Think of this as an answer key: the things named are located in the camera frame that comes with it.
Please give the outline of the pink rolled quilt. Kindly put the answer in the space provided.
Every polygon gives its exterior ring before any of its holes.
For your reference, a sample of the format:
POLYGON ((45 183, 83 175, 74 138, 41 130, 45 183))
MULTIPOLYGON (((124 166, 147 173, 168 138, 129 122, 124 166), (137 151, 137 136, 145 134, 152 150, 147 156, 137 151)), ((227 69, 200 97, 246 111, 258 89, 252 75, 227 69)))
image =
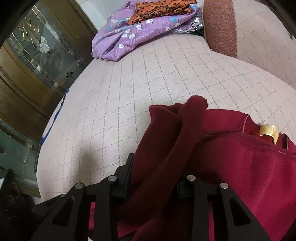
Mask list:
POLYGON ((253 64, 295 87, 295 37, 260 1, 204 1, 205 38, 218 53, 253 64))

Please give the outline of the yellow neck label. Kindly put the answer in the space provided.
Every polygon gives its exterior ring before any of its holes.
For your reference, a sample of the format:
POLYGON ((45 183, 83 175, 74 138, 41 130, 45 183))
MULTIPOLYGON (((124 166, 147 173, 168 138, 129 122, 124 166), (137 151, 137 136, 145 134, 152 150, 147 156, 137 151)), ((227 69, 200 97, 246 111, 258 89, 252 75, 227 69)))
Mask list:
POLYGON ((276 126, 272 124, 261 125, 259 129, 259 135, 261 137, 263 136, 271 137, 275 145, 278 142, 278 138, 280 136, 278 130, 276 129, 276 126))

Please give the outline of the purple floral cloth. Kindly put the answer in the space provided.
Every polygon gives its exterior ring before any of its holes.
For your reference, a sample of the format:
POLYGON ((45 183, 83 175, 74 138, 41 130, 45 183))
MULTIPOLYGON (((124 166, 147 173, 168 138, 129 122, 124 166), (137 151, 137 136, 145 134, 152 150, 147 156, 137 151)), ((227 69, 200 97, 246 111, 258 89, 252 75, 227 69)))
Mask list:
POLYGON ((129 25, 135 4, 144 1, 127 1, 116 10, 92 40, 92 57, 118 61, 138 45, 163 34, 191 34, 202 29, 203 1, 191 5, 188 15, 163 16, 129 25))

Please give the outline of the orange black patterned cloth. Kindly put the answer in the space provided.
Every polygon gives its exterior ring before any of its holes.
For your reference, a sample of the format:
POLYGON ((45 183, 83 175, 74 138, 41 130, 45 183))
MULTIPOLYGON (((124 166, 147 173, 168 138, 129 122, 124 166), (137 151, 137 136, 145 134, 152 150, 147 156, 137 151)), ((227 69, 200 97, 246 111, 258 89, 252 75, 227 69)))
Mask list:
POLYGON ((135 4, 135 12, 129 18, 128 24, 134 25, 141 21, 163 16, 188 15, 191 13, 191 5, 196 5, 197 1, 153 1, 135 4))

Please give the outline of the wooden glass-door wardrobe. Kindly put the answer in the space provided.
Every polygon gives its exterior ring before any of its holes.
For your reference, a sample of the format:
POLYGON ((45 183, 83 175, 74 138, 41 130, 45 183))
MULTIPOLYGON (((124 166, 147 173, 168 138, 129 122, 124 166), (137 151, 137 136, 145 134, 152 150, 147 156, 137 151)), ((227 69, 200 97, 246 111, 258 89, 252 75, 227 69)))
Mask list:
POLYGON ((95 34, 78 1, 1 1, 1 169, 29 196, 40 196, 44 129, 91 62, 95 34))

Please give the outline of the red knit sweater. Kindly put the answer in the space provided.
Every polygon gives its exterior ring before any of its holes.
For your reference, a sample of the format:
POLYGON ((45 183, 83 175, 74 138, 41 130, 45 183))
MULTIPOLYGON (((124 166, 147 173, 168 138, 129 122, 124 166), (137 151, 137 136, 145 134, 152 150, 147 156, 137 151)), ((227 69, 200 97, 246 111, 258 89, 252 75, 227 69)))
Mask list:
POLYGON ((205 183, 225 182, 271 240, 295 240, 295 144, 260 136, 248 114, 208 109, 203 97, 151 105, 151 123, 133 158, 131 196, 120 209, 118 234, 135 240, 184 240, 180 206, 164 213, 186 173, 205 183))

